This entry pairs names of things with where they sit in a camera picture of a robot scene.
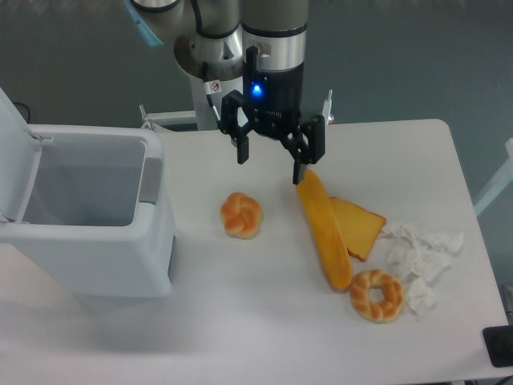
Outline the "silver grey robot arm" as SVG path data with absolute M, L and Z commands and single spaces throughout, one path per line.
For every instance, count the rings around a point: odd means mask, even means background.
M 293 183 L 325 154 L 331 99 L 301 114 L 309 4 L 306 1 L 130 1 L 144 38 L 171 43 L 189 77 L 197 126 L 218 129 L 249 157 L 250 132 L 279 141 Z

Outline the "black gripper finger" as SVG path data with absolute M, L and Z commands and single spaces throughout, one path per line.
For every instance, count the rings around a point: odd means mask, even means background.
M 229 135 L 236 147 L 238 164 L 245 163 L 249 158 L 248 124 L 240 125 L 238 112 L 244 106 L 244 97 L 239 91 L 230 91 L 221 101 L 220 130 Z
M 325 118 L 314 115 L 299 125 L 286 124 L 280 135 L 280 142 L 293 158 L 293 184 L 299 184 L 309 165 L 325 155 Z

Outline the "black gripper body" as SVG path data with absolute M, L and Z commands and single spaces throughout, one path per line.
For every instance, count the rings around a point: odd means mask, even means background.
M 304 65 L 284 71 L 259 69 L 257 54 L 256 46 L 245 52 L 243 111 L 249 131 L 278 140 L 298 125 Z

